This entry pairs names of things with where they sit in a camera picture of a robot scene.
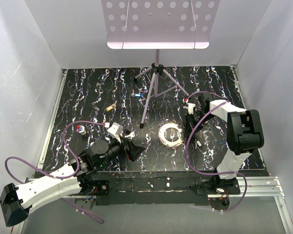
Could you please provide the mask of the plain silver key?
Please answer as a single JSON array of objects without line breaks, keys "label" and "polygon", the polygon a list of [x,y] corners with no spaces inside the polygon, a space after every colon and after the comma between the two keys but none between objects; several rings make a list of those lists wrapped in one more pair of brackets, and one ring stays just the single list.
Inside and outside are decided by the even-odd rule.
[{"label": "plain silver key", "polygon": [[123,131],[123,133],[124,133],[124,138],[133,139],[135,137],[135,133],[134,132],[131,132],[131,131],[127,130],[127,129],[125,129]]}]

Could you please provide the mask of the key with black tag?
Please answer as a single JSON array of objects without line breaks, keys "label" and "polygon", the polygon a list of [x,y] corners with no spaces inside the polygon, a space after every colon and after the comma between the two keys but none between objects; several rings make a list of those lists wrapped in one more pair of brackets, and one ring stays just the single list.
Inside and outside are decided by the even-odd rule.
[{"label": "key with black tag", "polygon": [[196,143],[196,146],[198,147],[198,148],[202,148],[203,146],[202,146],[202,143],[197,139],[196,141],[195,141],[195,143]]}]

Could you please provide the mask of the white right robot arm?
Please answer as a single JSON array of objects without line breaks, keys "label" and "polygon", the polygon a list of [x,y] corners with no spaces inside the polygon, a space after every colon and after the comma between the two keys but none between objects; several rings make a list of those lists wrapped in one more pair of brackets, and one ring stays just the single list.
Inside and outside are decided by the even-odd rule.
[{"label": "white right robot arm", "polygon": [[[259,112],[236,107],[224,99],[215,99],[212,93],[199,91],[184,99],[188,109],[190,135],[185,148],[185,160],[189,168],[198,174],[210,176],[210,180],[200,184],[201,188],[213,190],[217,194],[224,193],[234,187],[236,176],[243,162],[257,149],[264,145],[264,134]],[[195,132],[202,128],[207,120],[218,117],[227,123],[227,152],[213,173],[202,173],[189,162],[188,147]]]}]

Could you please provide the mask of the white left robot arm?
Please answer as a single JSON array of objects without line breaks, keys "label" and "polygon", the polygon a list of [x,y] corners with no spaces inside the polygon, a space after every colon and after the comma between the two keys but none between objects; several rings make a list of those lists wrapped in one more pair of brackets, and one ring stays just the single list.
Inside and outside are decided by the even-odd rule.
[{"label": "white left robot arm", "polygon": [[93,175],[117,157],[135,161],[144,150],[129,139],[98,140],[83,150],[77,159],[53,173],[20,185],[4,186],[0,207],[6,227],[25,221],[36,209],[68,195],[83,194],[91,198],[107,195],[109,181],[94,179]]}]

